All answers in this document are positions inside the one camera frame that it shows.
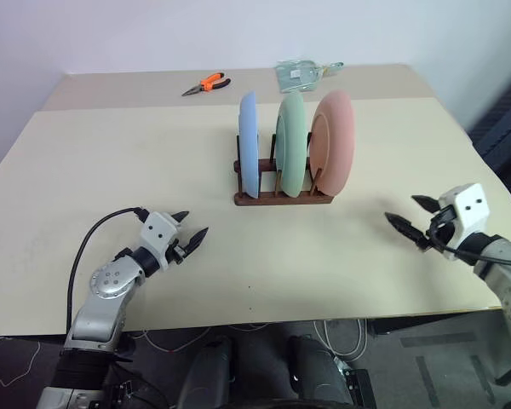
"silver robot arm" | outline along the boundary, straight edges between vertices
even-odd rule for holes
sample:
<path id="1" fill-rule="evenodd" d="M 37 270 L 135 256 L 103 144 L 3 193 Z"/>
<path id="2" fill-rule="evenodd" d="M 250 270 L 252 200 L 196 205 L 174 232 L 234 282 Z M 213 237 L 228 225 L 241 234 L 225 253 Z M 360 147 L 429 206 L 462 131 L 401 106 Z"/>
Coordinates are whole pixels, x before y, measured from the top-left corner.
<path id="1" fill-rule="evenodd" d="M 177 238 L 187 212 L 149 214 L 141 230 L 140 247 L 121 251 L 91 276 L 90 293 L 66 336 L 51 386 L 40 396 L 37 409 L 98 409 L 109 365 L 125 322 L 125 309 L 136 289 L 159 269 L 189 256 L 208 228 L 196 233 L 186 246 Z"/>
<path id="2" fill-rule="evenodd" d="M 385 214 L 388 221 L 420 250 L 434 248 L 449 260 L 461 259 L 474 266 L 474 273 L 499 298 L 511 335 L 511 242 L 484 233 L 490 211 L 482 186 L 455 187 L 439 200 L 422 195 L 412 198 L 434 214 L 426 233 L 392 213 Z"/>

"table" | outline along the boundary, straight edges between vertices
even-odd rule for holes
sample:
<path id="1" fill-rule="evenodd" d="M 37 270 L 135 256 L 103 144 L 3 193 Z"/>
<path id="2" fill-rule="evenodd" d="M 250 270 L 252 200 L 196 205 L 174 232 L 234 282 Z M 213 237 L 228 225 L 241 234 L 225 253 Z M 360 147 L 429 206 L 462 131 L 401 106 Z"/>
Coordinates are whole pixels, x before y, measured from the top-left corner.
<path id="1" fill-rule="evenodd" d="M 353 170 L 331 204 L 276 207 L 234 205 L 233 160 L 242 94 L 258 95 L 261 157 L 282 95 L 272 70 L 226 73 L 231 86 L 189 99 L 178 95 L 208 72 L 63 80 L 0 164 L 0 335 L 63 333 L 83 236 L 131 205 L 191 211 L 186 238 L 210 230 L 181 266 L 138 290 L 126 330 L 499 308 L 469 266 L 418 252 L 383 216 L 426 228 L 430 215 L 412 194 L 479 181 L 491 207 L 487 233 L 511 240 L 510 194 L 413 71 L 349 67 L 303 94 L 307 124 L 330 89 L 352 95 Z M 135 246 L 140 228 L 122 216 L 97 231 L 79 265 L 75 310 L 93 270 Z"/>

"pliers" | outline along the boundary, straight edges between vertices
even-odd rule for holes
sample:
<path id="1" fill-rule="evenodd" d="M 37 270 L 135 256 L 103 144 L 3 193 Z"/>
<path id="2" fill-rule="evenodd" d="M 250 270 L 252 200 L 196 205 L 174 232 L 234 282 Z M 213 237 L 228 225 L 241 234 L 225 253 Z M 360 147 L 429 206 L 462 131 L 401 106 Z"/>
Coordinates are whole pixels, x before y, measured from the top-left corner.
<path id="1" fill-rule="evenodd" d="M 215 81 L 217 81 L 220 78 L 225 77 L 225 74 L 223 72 L 216 72 L 212 75 L 210 75 L 208 78 L 201 80 L 201 82 L 194 87 L 188 89 L 186 92 L 184 92 L 181 96 L 185 95 L 193 95 L 198 94 L 202 91 L 211 91 L 213 89 L 219 89 L 223 88 L 229 85 L 231 83 L 230 78 L 226 78 L 225 80 L 221 81 L 220 83 L 213 84 Z"/>

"floor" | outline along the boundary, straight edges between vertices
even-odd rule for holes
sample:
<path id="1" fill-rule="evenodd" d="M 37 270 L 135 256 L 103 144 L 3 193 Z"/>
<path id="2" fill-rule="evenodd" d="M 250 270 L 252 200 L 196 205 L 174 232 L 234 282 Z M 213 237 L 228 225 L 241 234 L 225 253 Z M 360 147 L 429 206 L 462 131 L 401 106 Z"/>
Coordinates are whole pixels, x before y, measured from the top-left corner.
<path id="1" fill-rule="evenodd" d="M 353 347 L 358 337 L 356 321 L 330 321 L 328 327 L 335 350 Z M 150 335 L 156 344 L 172 349 L 203 330 L 151 331 Z M 286 340 L 290 335 L 315 337 L 312 321 L 271 324 L 252 332 L 215 327 L 174 354 L 157 351 L 142 338 L 136 340 L 135 363 L 125 366 L 143 373 L 174 405 L 198 347 L 219 334 L 233 337 L 238 345 L 239 369 L 232 383 L 231 400 L 295 397 L 284 361 Z M 36 348 L 37 343 L 31 341 L 1 341 L 0 377 L 4 382 L 26 370 Z M 59 345 L 42 344 L 28 376 L 8 388 L 0 385 L 0 408 L 35 407 L 41 389 L 52 377 L 59 351 Z M 370 336 L 365 354 L 352 367 L 369 371 L 379 409 L 484 409 L 502 407 L 511 399 L 511 385 L 503 388 L 493 383 L 496 375 L 511 367 L 511 342 L 500 311 L 459 315 Z M 125 407 L 149 406 L 129 401 Z"/>

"orange handle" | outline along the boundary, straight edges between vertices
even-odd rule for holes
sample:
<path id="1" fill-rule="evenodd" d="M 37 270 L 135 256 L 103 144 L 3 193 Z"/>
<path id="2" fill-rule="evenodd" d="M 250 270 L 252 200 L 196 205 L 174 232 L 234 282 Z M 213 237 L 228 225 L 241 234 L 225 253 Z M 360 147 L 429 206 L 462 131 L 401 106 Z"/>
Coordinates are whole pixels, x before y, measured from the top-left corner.
<path id="1" fill-rule="evenodd" d="M 212 83 L 223 77 L 225 77 L 223 72 L 216 72 L 215 74 L 210 75 L 208 78 L 203 79 L 201 81 L 201 85 L 205 91 L 210 91 L 212 89 Z"/>

